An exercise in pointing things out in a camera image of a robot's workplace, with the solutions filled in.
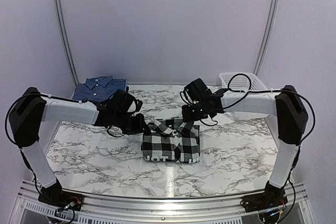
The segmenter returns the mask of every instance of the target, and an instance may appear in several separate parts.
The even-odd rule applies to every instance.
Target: robotic arm
[[[185,122],[194,122],[217,113],[241,111],[256,112],[277,116],[279,130],[279,150],[276,163],[265,192],[244,196],[242,206],[246,212],[276,207],[287,203],[284,186],[291,170],[298,160],[302,135],[305,131],[308,114],[292,86],[281,90],[239,92],[219,89],[215,93],[197,79],[188,84],[183,93],[187,105],[182,106]],[[124,134],[138,134],[148,130],[139,112],[142,102],[125,91],[117,91],[110,100],[102,103],[74,101],[41,94],[36,88],[29,88],[13,104],[9,122],[14,141],[20,148],[24,161],[39,179],[43,188],[39,200],[52,205],[68,202],[71,197],[82,201],[82,195],[62,190],[54,172],[38,143],[41,121],[68,121],[92,124],[94,126],[119,127]]]

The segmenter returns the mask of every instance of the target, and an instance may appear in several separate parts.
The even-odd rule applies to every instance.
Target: white marble tabletop
[[[130,86],[130,93],[143,101],[147,122],[181,115],[181,90],[183,86]],[[215,119],[217,126],[200,124],[196,164],[145,161],[141,135],[113,138],[103,127],[80,123],[61,124],[47,159],[64,188],[95,194],[206,197],[264,188],[277,154],[265,121],[237,120],[229,113]]]

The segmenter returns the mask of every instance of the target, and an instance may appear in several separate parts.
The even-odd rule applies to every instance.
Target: plastic basket
[[[243,72],[227,72],[227,73],[220,73],[219,78],[222,81],[222,87],[227,88],[227,84],[229,83],[230,79],[238,74]],[[268,90],[267,87],[263,84],[263,82],[253,73],[244,73],[251,79],[251,90]],[[237,76],[235,77],[230,83],[231,89],[237,90],[248,90],[249,88],[249,81],[245,76]],[[231,115],[240,120],[249,120],[254,118],[265,118],[268,115],[260,114],[260,113],[250,113],[250,112],[231,112]]]

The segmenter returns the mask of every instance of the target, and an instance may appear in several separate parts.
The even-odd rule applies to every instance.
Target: blue shirt
[[[127,81],[125,79],[114,79],[113,76],[100,76],[86,79],[75,88],[74,100],[88,99],[92,102],[102,102],[113,96],[118,90],[125,90]]]

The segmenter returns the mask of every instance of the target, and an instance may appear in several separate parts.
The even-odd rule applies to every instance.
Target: plaid shirt
[[[125,90],[127,81],[125,79],[114,79],[113,76],[100,76],[86,79],[75,88],[74,100],[88,99],[92,102],[105,101],[118,90]]]
[[[143,134],[141,145],[145,160],[189,164],[200,161],[200,127],[198,125],[172,118],[170,120],[155,120],[148,126],[151,131]]]

